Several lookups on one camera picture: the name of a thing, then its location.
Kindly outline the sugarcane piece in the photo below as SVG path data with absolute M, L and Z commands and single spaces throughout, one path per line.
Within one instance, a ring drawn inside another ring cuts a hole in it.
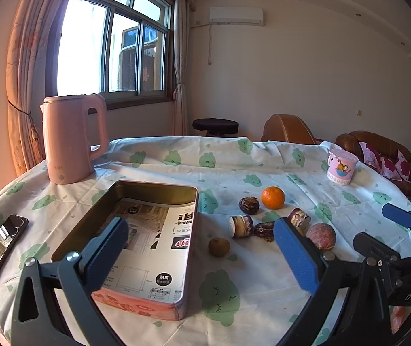
M 294 208 L 287 218 L 295 229 L 304 236 L 311 221 L 309 214 L 300 208 Z
M 253 234 L 253 219 L 248 215 L 231 216 L 228 223 L 232 238 L 246 238 Z

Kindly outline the floral pink cushion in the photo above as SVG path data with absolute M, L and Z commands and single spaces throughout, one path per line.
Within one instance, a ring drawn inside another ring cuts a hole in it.
M 391 159 L 381 155 L 370 144 L 362 141 L 359 144 L 364 158 L 363 163 L 388 180 L 409 182 L 411 165 L 400 150 L 397 150 L 397 158 Z

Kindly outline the brown leather sofa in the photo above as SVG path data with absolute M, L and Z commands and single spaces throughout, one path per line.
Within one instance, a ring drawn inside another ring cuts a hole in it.
M 411 199 L 411 152 L 402 144 L 364 130 L 339 135 L 337 145 L 395 184 Z

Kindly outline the dark chestnut far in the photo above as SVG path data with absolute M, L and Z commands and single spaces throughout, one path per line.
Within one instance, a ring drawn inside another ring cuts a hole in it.
M 247 215 L 255 215 L 260 208 L 258 199 L 253 196 L 242 198 L 238 205 L 240 210 Z

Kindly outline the dark chestnut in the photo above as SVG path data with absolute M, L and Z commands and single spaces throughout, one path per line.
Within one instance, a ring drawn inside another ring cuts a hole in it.
M 258 199 L 253 196 L 242 198 L 238 205 L 240 210 L 247 215 L 255 215 L 260 208 Z
M 256 237 L 263 238 L 267 242 L 274 241 L 274 221 L 261 222 L 254 226 L 253 233 Z

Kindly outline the purple passion fruit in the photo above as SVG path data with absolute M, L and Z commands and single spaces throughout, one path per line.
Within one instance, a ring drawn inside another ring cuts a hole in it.
M 307 237 L 320 251 L 332 250 L 336 244 L 337 236 L 331 225 L 318 223 L 311 226 L 306 232 Z

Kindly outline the pink electric kettle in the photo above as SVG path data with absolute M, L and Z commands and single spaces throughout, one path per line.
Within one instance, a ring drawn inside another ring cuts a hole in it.
M 88 138 L 88 112 L 97 112 L 99 147 L 93 150 Z M 53 96 L 41 104 L 44 151 L 50 181 L 74 184 L 94 172 L 93 161 L 109 146 L 106 103 L 99 95 Z

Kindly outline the smooth orange kumquat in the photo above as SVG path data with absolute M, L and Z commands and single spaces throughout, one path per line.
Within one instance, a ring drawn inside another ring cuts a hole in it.
M 394 334 L 399 331 L 403 323 L 411 316 L 411 307 L 394 306 L 391 311 L 391 329 Z

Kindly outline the window with dark frame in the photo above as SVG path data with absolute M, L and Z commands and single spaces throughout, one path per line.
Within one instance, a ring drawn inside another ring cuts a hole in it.
M 62 0 L 46 71 L 48 96 L 98 93 L 109 109 L 169 101 L 173 0 Z

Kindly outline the beige curtain right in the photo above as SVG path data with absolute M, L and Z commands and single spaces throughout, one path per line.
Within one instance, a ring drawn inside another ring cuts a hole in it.
M 173 93 L 173 135 L 187 135 L 187 95 L 185 79 L 189 48 L 190 15 L 196 0 L 175 0 L 173 9 L 173 54 L 176 87 Z

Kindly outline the brown longan fruit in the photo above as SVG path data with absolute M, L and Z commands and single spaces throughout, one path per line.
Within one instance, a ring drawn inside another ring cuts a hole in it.
M 212 256 L 221 258 L 230 251 L 230 242 L 226 238 L 212 238 L 208 248 Z

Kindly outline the pink metal tin box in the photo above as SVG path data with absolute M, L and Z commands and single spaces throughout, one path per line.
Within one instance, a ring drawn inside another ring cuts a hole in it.
M 162 321 L 187 311 L 187 286 L 198 189 L 179 184 L 119 180 L 92 205 L 52 255 L 53 261 L 82 251 L 115 217 L 128 239 L 96 301 Z

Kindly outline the pink curtain left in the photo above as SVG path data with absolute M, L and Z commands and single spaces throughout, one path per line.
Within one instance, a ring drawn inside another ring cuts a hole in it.
M 20 0 L 9 36 L 5 88 L 8 135 L 17 176 L 44 160 L 44 145 L 31 116 L 33 82 L 44 58 L 52 21 L 63 0 Z

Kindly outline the white tablecloth green clouds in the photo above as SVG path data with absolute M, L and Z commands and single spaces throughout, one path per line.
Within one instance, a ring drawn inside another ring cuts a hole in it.
M 50 182 L 40 163 L 0 190 L 0 225 L 10 215 L 29 226 L 0 272 L 0 332 L 9 335 L 12 306 L 26 259 L 42 262 L 102 194 L 118 180 L 182 184 L 197 188 L 187 315 L 178 322 L 100 304 L 113 329 L 128 345 L 274 345 L 304 307 L 308 294 L 275 243 L 239 238 L 221 259 L 208 250 L 212 238 L 229 236 L 228 220 L 239 200 L 259 196 L 270 186 L 286 195 L 280 210 L 261 210 L 260 222 L 275 220 L 298 207 L 313 223 L 334 228 L 334 253 L 360 261 L 352 241 L 367 232 L 402 256 L 411 256 L 411 233 L 386 219 L 392 203 L 411 202 L 388 180 L 357 165 L 352 182 L 341 186 L 327 175 L 331 144 L 254 143 L 245 138 L 130 138 L 113 141 L 95 163 L 94 173 L 70 185 Z

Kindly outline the pink cartoon mug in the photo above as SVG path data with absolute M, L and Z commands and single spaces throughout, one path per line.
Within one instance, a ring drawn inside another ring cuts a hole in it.
M 353 177 L 359 158 L 344 149 L 329 151 L 327 177 L 339 185 L 348 185 Z

